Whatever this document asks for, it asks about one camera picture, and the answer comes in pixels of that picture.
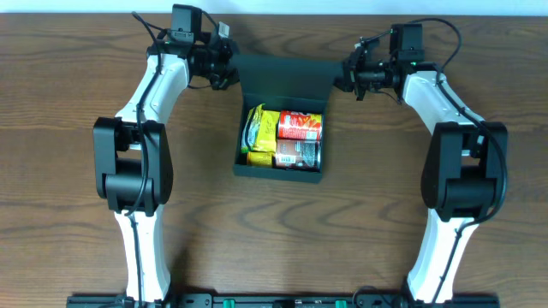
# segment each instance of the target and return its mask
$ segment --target dark green box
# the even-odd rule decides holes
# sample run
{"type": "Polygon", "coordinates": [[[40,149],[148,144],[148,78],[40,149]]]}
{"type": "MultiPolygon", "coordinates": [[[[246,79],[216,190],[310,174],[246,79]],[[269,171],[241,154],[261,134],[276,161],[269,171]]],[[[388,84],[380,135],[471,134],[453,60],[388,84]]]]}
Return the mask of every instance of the dark green box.
{"type": "Polygon", "coordinates": [[[325,119],[333,81],[341,71],[341,64],[256,55],[234,55],[232,61],[238,68],[243,92],[234,174],[283,181],[320,182],[325,161],[325,131],[329,129],[329,123],[323,121],[320,153],[322,163],[319,171],[248,166],[245,155],[240,153],[241,132],[246,125],[249,110],[259,104],[265,104],[266,110],[315,113],[323,115],[325,119]]]}

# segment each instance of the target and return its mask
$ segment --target black mounting rail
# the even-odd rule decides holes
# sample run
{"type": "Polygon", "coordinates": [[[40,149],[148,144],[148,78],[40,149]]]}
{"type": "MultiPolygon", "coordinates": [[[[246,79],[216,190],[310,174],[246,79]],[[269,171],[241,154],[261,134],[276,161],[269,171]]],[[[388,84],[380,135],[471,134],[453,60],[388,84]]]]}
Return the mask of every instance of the black mounting rail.
{"type": "MultiPolygon", "coordinates": [[[[99,308],[101,305],[113,305],[122,308],[135,308],[133,299],[123,296],[71,296],[67,298],[67,308],[99,308]]],[[[456,295],[453,300],[444,304],[424,304],[409,302],[395,293],[363,293],[355,297],[346,295],[318,296],[214,296],[208,293],[189,293],[163,303],[149,304],[147,307],[171,308],[499,308],[496,296],[456,295]]]]}

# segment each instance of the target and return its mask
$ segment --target snack package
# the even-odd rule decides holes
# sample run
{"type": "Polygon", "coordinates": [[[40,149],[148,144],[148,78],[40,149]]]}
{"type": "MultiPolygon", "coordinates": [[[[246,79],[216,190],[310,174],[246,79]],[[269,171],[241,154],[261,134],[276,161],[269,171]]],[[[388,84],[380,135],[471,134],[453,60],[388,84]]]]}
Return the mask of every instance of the snack package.
{"type": "Polygon", "coordinates": [[[247,115],[246,126],[241,132],[241,153],[245,154],[253,150],[259,131],[260,118],[263,115],[263,104],[251,108],[247,115]]]}
{"type": "Polygon", "coordinates": [[[249,110],[246,126],[241,132],[241,153],[263,151],[275,153],[278,111],[263,110],[263,104],[249,110]]]}
{"type": "Polygon", "coordinates": [[[247,154],[247,164],[255,167],[272,168],[272,157],[274,153],[270,152],[249,152],[247,154]]]}
{"type": "Polygon", "coordinates": [[[253,146],[254,151],[276,153],[276,125],[279,119],[278,111],[263,110],[259,132],[253,146]]]}

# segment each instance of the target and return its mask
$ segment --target can label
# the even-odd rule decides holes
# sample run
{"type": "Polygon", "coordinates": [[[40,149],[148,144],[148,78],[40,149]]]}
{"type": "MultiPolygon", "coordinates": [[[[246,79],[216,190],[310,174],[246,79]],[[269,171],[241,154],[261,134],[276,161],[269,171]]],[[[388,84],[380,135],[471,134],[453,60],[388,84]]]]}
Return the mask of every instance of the can label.
{"type": "Polygon", "coordinates": [[[322,139],[322,115],[283,110],[277,127],[279,139],[311,140],[322,139]]]}
{"type": "Polygon", "coordinates": [[[279,139],[276,167],[285,169],[319,169],[321,147],[318,141],[279,139]]]}

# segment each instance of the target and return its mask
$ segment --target wooden table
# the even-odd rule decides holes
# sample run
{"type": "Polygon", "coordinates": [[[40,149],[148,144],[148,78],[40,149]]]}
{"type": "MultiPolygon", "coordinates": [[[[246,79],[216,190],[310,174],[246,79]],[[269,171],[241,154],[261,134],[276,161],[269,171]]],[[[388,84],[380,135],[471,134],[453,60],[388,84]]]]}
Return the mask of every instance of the wooden table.
{"type": "MultiPolygon", "coordinates": [[[[168,26],[169,15],[144,15],[168,26]]],[[[412,16],[217,15],[243,51],[342,60],[359,36],[412,16]]],[[[548,20],[450,17],[462,30],[453,89],[509,135],[505,208],[470,240],[455,290],[504,306],[548,300],[548,20]]],[[[95,190],[92,125],[133,94],[151,43],[131,15],[0,15],[0,306],[63,306],[121,293],[122,236],[95,190]]],[[[425,25],[427,59],[455,37],[425,25]]],[[[386,56],[386,41],[378,57],[386,56]]],[[[204,85],[196,78],[193,85],[204,85]]],[[[397,289],[426,225],[430,135],[386,96],[334,89],[318,185],[234,177],[241,89],[187,90],[168,125],[175,184],[164,242],[176,290],[352,293],[397,289]]]]}

